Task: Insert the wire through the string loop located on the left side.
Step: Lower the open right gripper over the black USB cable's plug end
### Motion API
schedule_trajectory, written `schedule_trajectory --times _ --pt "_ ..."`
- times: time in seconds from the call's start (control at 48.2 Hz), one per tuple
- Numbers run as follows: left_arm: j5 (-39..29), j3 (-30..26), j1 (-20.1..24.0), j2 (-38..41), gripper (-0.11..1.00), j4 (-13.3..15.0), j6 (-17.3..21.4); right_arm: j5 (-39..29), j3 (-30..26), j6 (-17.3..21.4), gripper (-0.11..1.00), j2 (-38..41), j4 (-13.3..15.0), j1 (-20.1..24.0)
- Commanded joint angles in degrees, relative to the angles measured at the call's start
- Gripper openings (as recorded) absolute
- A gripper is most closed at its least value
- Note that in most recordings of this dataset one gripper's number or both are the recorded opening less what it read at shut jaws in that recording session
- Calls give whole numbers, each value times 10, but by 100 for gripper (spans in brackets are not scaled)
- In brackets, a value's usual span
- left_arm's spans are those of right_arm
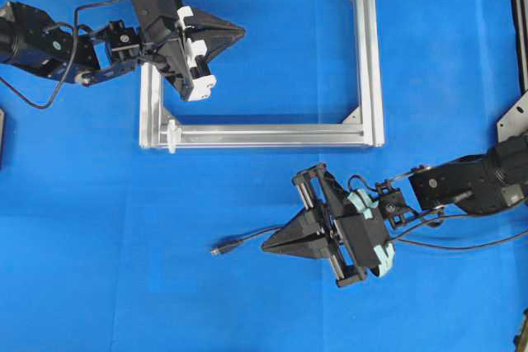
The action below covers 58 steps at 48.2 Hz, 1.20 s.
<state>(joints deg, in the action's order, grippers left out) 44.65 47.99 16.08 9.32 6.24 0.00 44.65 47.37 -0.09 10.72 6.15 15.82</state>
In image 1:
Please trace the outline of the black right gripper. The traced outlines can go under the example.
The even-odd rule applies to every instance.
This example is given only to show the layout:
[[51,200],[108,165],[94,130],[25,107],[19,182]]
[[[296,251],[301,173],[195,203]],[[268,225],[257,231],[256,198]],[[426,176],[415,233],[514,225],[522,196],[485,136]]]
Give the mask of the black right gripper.
[[267,253],[326,259],[335,274],[336,285],[343,288],[367,278],[365,269],[346,263],[342,241],[334,220],[344,213],[345,191],[323,163],[299,171],[292,179],[304,208],[262,245]]

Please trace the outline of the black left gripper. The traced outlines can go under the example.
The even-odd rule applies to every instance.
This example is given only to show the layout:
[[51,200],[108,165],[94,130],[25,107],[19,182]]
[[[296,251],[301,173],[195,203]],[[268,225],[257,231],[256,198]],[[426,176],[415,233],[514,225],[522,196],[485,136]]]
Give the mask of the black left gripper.
[[[246,30],[199,8],[185,6],[182,0],[173,1],[177,37],[166,42],[166,61],[172,71],[163,72],[163,76],[183,101],[203,101],[217,83],[208,63],[241,40]],[[192,28],[196,31],[191,38]]]

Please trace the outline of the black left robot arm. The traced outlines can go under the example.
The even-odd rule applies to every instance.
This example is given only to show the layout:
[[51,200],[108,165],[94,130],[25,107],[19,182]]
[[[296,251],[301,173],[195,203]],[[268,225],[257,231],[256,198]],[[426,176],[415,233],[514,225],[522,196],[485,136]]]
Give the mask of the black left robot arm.
[[1,8],[1,62],[58,83],[89,87],[145,64],[155,67],[184,101],[210,97],[209,63],[245,36],[245,29],[173,0],[174,34],[156,45],[140,29],[111,21],[95,31],[54,21],[21,2]]

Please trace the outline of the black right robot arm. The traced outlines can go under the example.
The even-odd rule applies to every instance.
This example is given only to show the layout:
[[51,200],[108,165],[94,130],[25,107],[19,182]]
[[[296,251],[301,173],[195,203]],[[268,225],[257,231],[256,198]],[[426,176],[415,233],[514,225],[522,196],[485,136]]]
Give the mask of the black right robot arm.
[[407,206],[388,179],[375,187],[344,190],[325,163],[292,179],[304,207],[262,243],[267,253],[330,261],[336,284],[346,287],[369,274],[385,276],[395,249],[390,228],[412,221],[437,227],[453,204],[466,215],[499,214],[527,198],[527,135],[497,143],[485,154],[406,173],[421,211]]

